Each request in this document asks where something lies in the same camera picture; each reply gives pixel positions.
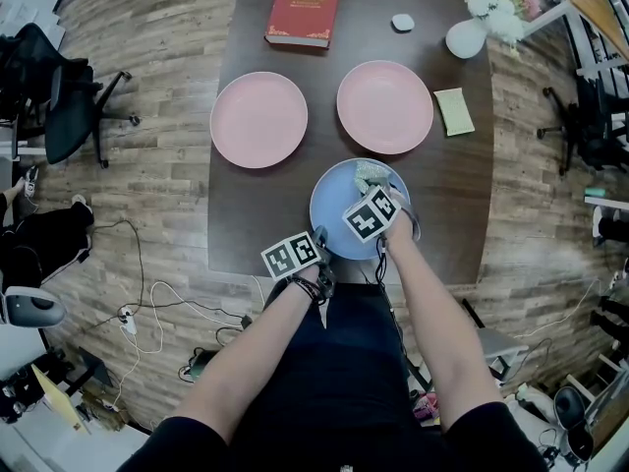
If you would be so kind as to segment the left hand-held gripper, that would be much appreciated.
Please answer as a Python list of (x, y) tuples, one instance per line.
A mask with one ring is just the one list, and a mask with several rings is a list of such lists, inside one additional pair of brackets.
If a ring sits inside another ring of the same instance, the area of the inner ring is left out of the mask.
[[(275, 282), (269, 296), (264, 302), (267, 308), (290, 283), (296, 283), (312, 299), (313, 306), (326, 305), (334, 294), (336, 276), (331, 267), (331, 253), (326, 248), (327, 230), (323, 225), (314, 232), (302, 233), (286, 238), (260, 255)], [(318, 268), (315, 282), (301, 276), (308, 267)]]

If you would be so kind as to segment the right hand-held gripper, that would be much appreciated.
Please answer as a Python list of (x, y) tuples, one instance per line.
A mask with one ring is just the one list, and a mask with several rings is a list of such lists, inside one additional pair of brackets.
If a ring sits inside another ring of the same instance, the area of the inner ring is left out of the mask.
[(387, 177), (376, 177), (374, 182), (377, 186), (371, 186), (357, 203), (345, 210), (344, 223), (361, 243), (366, 244), (380, 237), (398, 214), (404, 212), (413, 225), (413, 240), (418, 241), (421, 228), (411, 204)]

